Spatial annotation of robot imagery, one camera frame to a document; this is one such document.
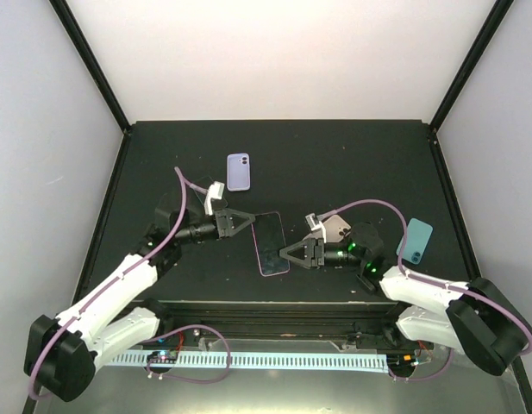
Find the beige phone case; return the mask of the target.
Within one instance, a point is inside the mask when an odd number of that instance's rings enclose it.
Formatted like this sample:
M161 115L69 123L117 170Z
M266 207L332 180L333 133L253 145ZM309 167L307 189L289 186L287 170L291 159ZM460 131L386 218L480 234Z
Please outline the beige phone case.
M325 228L325 242L341 242L351 230L351 225L339 215L333 215L325 219L323 225Z

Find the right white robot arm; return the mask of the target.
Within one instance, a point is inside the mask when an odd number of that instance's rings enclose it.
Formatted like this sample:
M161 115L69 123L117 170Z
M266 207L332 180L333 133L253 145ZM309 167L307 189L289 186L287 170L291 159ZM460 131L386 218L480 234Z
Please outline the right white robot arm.
M355 224L340 241L308 237L281 248L279 255L308 269L348 268L364 290L406 304L381 327L384 342L393 348L408 341L440 344L495 376L532 349L532 328L491 281L453 282L401 270L385 258L384 243L370 223Z

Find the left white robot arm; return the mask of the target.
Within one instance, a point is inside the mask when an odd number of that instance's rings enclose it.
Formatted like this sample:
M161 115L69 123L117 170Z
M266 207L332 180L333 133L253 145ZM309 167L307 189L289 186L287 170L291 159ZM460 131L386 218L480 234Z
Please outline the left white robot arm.
M169 342L175 324L157 301L148 299L125 317L120 312L177 264L183 245L230 238L254 221L254 214L229 208L157 208L141 242L109 277L67 310L32 323L23 367L29 397L40 399L35 388L42 386L72 401L125 350L140 342Z

